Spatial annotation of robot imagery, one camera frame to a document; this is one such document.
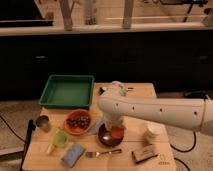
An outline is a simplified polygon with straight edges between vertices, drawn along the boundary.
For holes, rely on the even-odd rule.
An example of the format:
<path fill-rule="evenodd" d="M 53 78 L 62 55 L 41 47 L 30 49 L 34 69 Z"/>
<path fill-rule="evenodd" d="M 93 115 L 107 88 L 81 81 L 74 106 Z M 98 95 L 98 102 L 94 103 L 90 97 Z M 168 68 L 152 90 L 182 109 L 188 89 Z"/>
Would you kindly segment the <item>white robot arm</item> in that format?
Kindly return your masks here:
<path fill-rule="evenodd" d="M 175 126 L 213 136 L 213 100 L 133 98 L 125 85 L 110 83 L 97 102 L 108 128 L 122 126 L 122 117 Z"/>

